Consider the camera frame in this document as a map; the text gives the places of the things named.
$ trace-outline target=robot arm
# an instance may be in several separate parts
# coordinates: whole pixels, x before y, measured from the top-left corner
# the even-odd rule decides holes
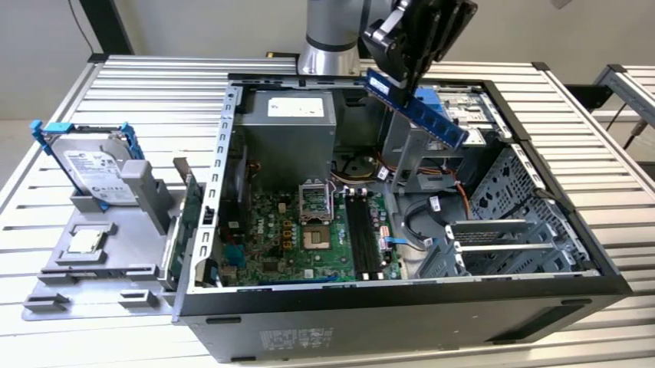
[[[451,149],[469,131],[414,97],[419,80],[441,61],[462,34],[478,6],[470,0],[397,0],[386,20],[378,20],[363,40],[389,77],[367,71],[366,88],[382,102]]]
[[[363,41],[377,64],[407,94],[414,94],[433,60],[443,59],[477,11],[470,0],[398,0],[387,19],[366,30]]]

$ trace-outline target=grey plastic bracket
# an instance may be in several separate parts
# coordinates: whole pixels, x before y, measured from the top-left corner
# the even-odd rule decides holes
[[[71,285],[78,282],[78,278],[65,272],[61,274],[38,274],[38,279],[46,285]]]
[[[126,272],[127,278],[133,281],[155,281],[161,273],[161,268],[157,264],[133,264],[130,268],[146,268],[145,271]]]
[[[153,291],[145,290],[123,290],[121,292],[119,304],[126,308],[155,307],[158,299]]]
[[[23,306],[35,313],[66,311],[65,304],[69,299],[61,294],[31,294],[23,302]]]
[[[171,224],[169,209],[174,205],[174,198],[169,193],[163,180],[153,177],[151,163],[145,159],[126,161],[122,170],[123,182],[137,195],[139,207],[149,214],[157,230],[166,235]]]
[[[71,202],[82,213],[103,213],[99,201],[93,195],[71,195]]]

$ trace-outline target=motherboard chip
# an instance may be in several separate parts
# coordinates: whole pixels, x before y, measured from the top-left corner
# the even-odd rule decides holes
[[[303,227],[303,248],[305,249],[330,249],[330,226]]]
[[[279,271],[279,263],[277,261],[265,261],[262,263],[262,270],[265,272],[278,272]]]

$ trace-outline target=slotted aluminum table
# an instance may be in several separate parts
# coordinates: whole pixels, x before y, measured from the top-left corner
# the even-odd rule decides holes
[[[135,125],[154,175],[182,185],[174,151],[203,179],[229,72],[295,72],[294,59],[111,57],[89,64],[51,120]],[[635,296],[531,345],[271,362],[273,366],[655,366],[654,183],[550,71],[441,63],[427,77],[493,80],[614,258]],[[73,213],[70,182],[37,144],[0,193],[0,351],[14,366],[218,366],[169,316],[24,322],[35,274]],[[394,338],[394,333],[385,338]]]

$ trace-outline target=blue drive bracket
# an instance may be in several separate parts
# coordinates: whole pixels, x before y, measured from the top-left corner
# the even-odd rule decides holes
[[[127,143],[130,144],[130,153],[133,153],[133,157],[135,159],[146,159],[142,151],[142,146],[139,145],[139,141],[137,140],[135,128],[129,123],[123,123],[119,130],[125,133],[127,137]]]
[[[469,138],[469,131],[426,105],[417,97],[407,96],[407,92],[394,86],[385,76],[367,70],[367,83],[365,88],[378,99],[410,121],[426,130],[450,149],[457,150]]]
[[[58,163],[59,168],[62,171],[65,171],[66,176],[69,177],[69,180],[71,180],[73,186],[75,187],[75,190],[78,192],[78,195],[82,196],[82,188],[78,186],[75,183],[75,180],[71,177],[71,174],[69,173],[69,170],[65,167],[65,164],[62,161],[59,161],[59,157],[55,155],[55,152],[53,152],[51,144],[49,143],[46,136],[43,135],[46,133],[69,133],[73,129],[73,124],[71,123],[50,123],[47,129],[42,129],[43,122],[41,120],[35,120],[30,124],[30,129],[33,130],[33,137],[34,140],[38,141],[38,143],[42,145],[43,152],[49,156],[53,156],[55,159],[55,162]]]

